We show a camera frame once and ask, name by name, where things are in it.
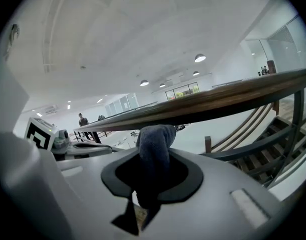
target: floor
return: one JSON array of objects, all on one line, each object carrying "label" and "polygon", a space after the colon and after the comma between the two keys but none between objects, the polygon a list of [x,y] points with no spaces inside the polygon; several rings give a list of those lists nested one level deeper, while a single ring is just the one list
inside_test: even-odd
[{"label": "floor", "polygon": [[[292,100],[281,99],[279,101],[278,115],[291,122],[293,118],[293,109],[294,109],[294,103]],[[304,103],[303,118],[305,118],[305,116],[306,116],[306,103]],[[302,129],[306,131],[306,123],[302,126]]]}]

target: dome ceiling lamp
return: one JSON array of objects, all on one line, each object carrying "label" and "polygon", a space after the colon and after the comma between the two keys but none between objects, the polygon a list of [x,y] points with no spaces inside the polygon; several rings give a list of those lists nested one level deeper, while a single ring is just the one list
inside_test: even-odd
[{"label": "dome ceiling lamp", "polygon": [[140,86],[146,86],[149,82],[147,80],[142,80]]},{"label": "dome ceiling lamp", "polygon": [[206,59],[206,56],[204,54],[198,54],[195,56],[195,62],[202,62],[203,60]]}]

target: white machine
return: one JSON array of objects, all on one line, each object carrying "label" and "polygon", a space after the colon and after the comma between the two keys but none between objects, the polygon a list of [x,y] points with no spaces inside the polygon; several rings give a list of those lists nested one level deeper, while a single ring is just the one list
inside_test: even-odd
[{"label": "white machine", "polygon": [[58,130],[41,118],[29,118],[25,136],[39,149],[51,151],[57,161],[96,157],[113,151],[110,146],[95,142],[70,142],[66,130]]}]

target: ceiling light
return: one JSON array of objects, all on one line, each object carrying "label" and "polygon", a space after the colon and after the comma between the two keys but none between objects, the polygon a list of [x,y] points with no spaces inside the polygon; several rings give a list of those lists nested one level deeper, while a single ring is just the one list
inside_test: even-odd
[{"label": "ceiling light", "polygon": [[204,54],[198,54],[195,56],[195,62],[202,62],[206,59],[206,56]]},{"label": "ceiling light", "polygon": [[147,80],[142,80],[140,86],[146,86],[149,82]]}]

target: staircase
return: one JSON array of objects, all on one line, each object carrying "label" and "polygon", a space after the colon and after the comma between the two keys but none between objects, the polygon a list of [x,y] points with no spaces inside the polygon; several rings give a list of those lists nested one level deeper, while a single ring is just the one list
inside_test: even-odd
[{"label": "staircase", "polygon": [[[276,116],[271,124],[266,128],[266,130],[257,138],[256,141],[267,138],[270,135],[273,135],[287,126],[290,125],[290,122]],[[278,164],[280,157],[283,155],[286,143],[288,142],[288,137],[281,139],[278,143],[273,146],[268,147],[265,150],[254,153],[252,155],[239,158],[237,160],[231,160],[229,163],[239,168],[243,172],[247,173],[259,183],[263,184],[268,181],[271,177],[275,168],[268,166],[268,170],[265,170],[265,165],[276,163]],[[287,162],[284,171],[286,171],[291,164],[296,162],[301,155],[306,153],[306,131],[301,129],[299,133],[299,137],[297,140],[297,144],[295,145],[294,151]],[[261,174],[258,174],[258,169],[261,168]]]}]

